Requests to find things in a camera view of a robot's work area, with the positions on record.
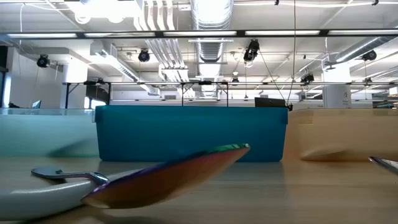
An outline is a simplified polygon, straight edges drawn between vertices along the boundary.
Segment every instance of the wooden table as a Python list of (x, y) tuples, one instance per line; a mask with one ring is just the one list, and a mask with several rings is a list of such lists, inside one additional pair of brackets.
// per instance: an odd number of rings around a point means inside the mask
[[(151, 164), (93, 158), (0, 158), (0, 188), (51, 184), (30, 176), (31, 168), (43, 165), (56, 165), (65, 172), (98, 170), (110, 174)], [(165, 203), (129, 210), (82, 206), (34, 222), (397, 223), (397, 183), (397, 176), (370, 162), (284, 159), (280, 163), (237, 163), (193, 192)]]

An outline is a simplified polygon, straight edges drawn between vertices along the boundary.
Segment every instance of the silver spoon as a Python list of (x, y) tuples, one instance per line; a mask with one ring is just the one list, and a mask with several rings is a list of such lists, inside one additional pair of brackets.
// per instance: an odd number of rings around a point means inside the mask
[(375, 164), (387, 169), (390, 172), (393, 172), (398, 175), (398, 162), (396, 161), (390, 161), (387, 159), (381, 159), (378, 157), (369, 157), (369, 160), (374, 162)]
[(65, 178), (88, 178), (97, 185), (103, 185), (109, 182), (109, 179), (104, 175), (97, 172), (76, 172), (76, 173), (64, 173), (61, 169), (55, 166), (43, 166), (31, 170), (31, 173), (37, 177), (43, 177), (46, 179), (65, 179)]

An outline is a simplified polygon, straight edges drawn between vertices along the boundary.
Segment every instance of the spoon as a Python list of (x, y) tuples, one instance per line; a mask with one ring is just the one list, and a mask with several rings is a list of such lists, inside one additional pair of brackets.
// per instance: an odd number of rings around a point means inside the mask
[(142, 169), (97, 187), (82, 202), (98, 208), (139, 208), (164, 202), (223, 172), (248, 150), (248, 144), (221, 146)]
[(396, 161), (390, 161), (387, 159), (381, 159), (378, 157), (369, 157), (369, 160), (374, 162), (375, 164), (387, 169), (390, 172), (395, 173), (396, 175), (398, 175), (398, 162)]
[(82, 177), (92, 180), (97, 185), (103, 185), (109, 181), (107, 177), (97, 172), (76, 172), (76, 173), (64, 173), (61, 169), (54, 166), (43, 166), (31, 170), (31, 173), (37, 177), (43, 177), (46, 179), (65, 179)]
[(101, 186), (81, 180), (39, 189), (0, 190), (0, 221), (46, 217), (82, 202), (99, 208), (137, 208), (163, 202), (219, 174), (248, 150), (247, 144), (217, 147), (150, 168), (109, 175), (110, 182)]

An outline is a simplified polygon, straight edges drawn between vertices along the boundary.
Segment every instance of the window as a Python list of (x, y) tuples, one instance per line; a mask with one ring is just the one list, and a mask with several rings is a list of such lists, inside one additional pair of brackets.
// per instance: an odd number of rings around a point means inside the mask
[(85, 109), (95, 109), (96, 106), (104, 106), (106, 105), (105, 102), (94, 100), (89, 97), (85, 97)]

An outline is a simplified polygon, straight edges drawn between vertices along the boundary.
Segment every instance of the exposed ductwork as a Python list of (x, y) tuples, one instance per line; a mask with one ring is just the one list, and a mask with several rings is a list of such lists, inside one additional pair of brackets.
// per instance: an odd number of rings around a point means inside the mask
[[(388, 28), (398, 28), (398, 20), (390, 23)], [(348, 62), (352, 59), (358, 58), (361, 55), (368, 53), (369, 51), (380, 47), (381, 45), (392, 41), (396, 37), (368, 37), (352, 45), (348, 49), (340, 52), (335, 57), (334, 62), (328, 62), (330, 65), (336, 65), (338, 63)]]
[[(166, 8), (162, 0), (146, 0), (146, 2), (148, 6), (147, 20), (145, 20), (145, 10), (142, 10), (139, 17), (134, 18), (134, 27), (137, 30), (157, 30), (156, 25), (160, 30), (167, 30), (164, 22), (164, 9), (167, 12), (167, 27), (170, 30), (175, 29), (172, 0), (166, 0)], [(157, 4), (156, 24), (154, 22), (155, 2)], [(188, 68), (184, 64), (177, 39), (147, 39), (146, 44), (160, 63), (159, 77), (161, 79), (165, 80), (167, 77), (172, 82), (189, 82)], [(184, 97), (195, 97), (195, 92), (191, 88), (184, 90), (177, 88), (177, 91), (180, 95), (184, 93)]]
[[(387, 28), (398, 28), (398, 20), (391, 22)], [(362, 41), (358, 42), (357, 44), (352, 45), (351, 47), (347, 48), (346, 50), (340, 52), (338, 55), (334, 57), (334, 60), (330, 62), (325, 62), (325, 65), (336, 65), (339, 63), (344, 63), (348, 62), (352, 59), (356, 59), (371, 50), (374, 50), (377, 47), (380, 47), (383, 44), (386, 44), (396, 37), (368, 37), (363, 39)], [(320, 57), (317, 58), (317, 60), (314, 60), (310, 62), (308, 65), (304, 66), (301, 68), (299, 71), (302, 72), (304, 69), (306, 70), (315, 70), (318, 68), (324, 60), (320, 59), (325, 59), (324, 55), (321, 55)]]
[[(104, 62), (123, 75), (127, 76), (132, 82), (145, 82), (145, 80), (139, 79), (139, 75), (136, 71), (130, 68), (125, 62), (118, 59), (118, 50), (113, 44), (104, 44), (101, 40), (95, 40), (90, 45), (91, 58), (96, 62)], [(145, 89), (148, 95), (159, 96), (160, 90), (149, 85), (140, 85), (141, 88)]]
[[(226, 30), (231, 23), (233, 0), (191, 0), (192, 22), (195, 30)], [(203, 43), (198, 42), (197, 54), (199, 64), (199, 73), (206, 80), (214, 80), (220, 74), (221, 65), (214, 64), (221, 60), (225, 43)], [(205, 96), (211, 96), (214, 93), (209, 86), (204, 86)]]

